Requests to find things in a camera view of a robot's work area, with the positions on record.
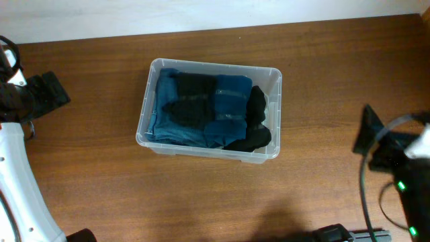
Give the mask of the clear plastic storage container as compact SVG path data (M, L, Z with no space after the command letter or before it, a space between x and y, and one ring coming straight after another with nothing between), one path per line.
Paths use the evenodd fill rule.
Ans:
M244 75L253 81L265 94L266 119L263 125L270 129L271 142L252 153L226 151L220 148L207 149L181 145L168 145L149 141L146 132L151 119L151 112L156 98L156 86L161 69L174 68L181 72L199 73L206 75ZM150 64L146 90L140 112L140 120L136 131L136 142L163 155L191 155L197 157L221 158L240 160L245 163L262 164L268 159L276 158L281 149L282 122L282 72L275 67L254 67L244 65L227 65L218 63L203 63L188 60L156 58Z

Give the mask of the large black taped garment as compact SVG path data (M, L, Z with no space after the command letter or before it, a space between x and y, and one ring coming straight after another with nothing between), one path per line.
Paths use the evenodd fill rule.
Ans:
M246 137L230 143L223 148L224 150L252 153L271 142L271 132L263 125L266 104L265 94L259 86L253 86L247 102Z

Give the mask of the teal cloth bundle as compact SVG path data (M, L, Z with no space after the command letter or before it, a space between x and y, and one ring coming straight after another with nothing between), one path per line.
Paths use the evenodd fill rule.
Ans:
M247 103L253 81L243 75L217 75L211 96L214 119L204 129L207 146L225 147L246 137Z

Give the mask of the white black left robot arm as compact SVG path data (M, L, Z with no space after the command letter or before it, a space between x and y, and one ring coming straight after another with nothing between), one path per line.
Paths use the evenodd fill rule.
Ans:
M53 219L32 172L25 143L33 121L70 102L49 71L25 78L19 48L1 37L1 240L95 241L89 229L65 235Z

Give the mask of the dark blue jeans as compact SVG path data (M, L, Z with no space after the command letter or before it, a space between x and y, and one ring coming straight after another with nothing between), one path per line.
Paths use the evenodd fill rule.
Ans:
M175 74L179 74L177 69L160 71L150 123L144 135L147 140L155 143L209 148L212 143L206 139L202 130L175 123L163 110L166 104L178 100Z

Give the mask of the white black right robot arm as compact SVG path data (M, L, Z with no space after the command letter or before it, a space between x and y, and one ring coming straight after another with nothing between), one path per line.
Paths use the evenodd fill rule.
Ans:
M388 231L373 228L365 192L369 169L393 176L402 203L406 225L413 241L429 240L429 112L400 116L383 124L370 105L365 105L353 152L362 156L359 168L359 194L367 230L348 231L336 224L311 232L309 241L391 241Z

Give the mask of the small black taped garment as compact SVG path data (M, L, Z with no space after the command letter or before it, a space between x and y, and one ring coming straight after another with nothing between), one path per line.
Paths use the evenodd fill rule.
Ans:
M181 126L205 129L213 121L214 110L210 98L215 92L215 76L195 73L170 74L176 84L177 100L164 105L163 111Z

